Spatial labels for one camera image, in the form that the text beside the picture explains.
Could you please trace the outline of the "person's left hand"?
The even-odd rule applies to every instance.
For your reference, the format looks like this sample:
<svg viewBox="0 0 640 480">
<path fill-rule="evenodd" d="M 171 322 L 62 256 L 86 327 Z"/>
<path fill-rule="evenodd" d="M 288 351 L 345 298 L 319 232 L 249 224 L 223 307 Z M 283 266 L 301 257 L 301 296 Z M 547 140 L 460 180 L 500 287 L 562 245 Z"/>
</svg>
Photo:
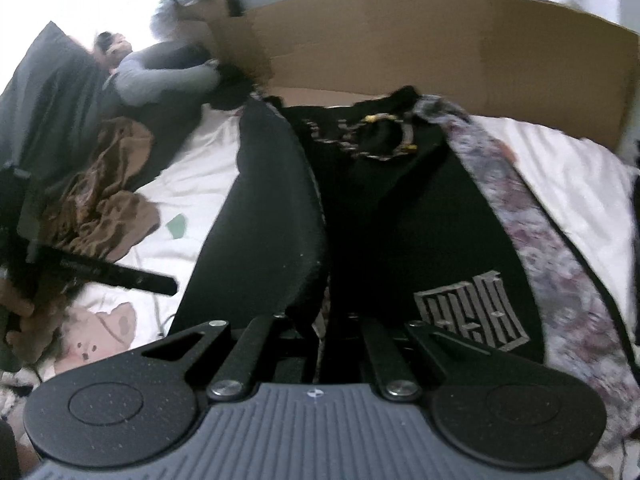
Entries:
<svg viewBox="0 0 640 480">
<path fill-rule="evenodd" d="M 68 306 L 65 287 L 61 281 L 36 285 L 36 299 L 29 300 L 9 278 L 2 278 L 1 305 L 18 317 L 17 328 L 6 332 L 6 343 L 23 363 L 35 364 L 52 344 Z"/>
</svg>

